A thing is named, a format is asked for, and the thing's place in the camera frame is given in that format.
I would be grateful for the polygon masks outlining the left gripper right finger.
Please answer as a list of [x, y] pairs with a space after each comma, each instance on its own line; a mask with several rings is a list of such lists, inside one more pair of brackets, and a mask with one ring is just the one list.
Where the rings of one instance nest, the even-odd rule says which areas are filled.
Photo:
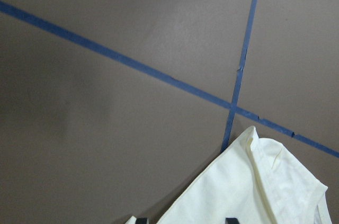
[[225, 224], [239, 224], [239, 221], [237, 218], [226, 218]]

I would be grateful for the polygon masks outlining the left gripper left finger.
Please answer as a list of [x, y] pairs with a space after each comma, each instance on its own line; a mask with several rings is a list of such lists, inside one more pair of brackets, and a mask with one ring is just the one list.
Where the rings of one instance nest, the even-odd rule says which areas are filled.
[[137, 218], [135, 224], [148, 224], [148, 218]]

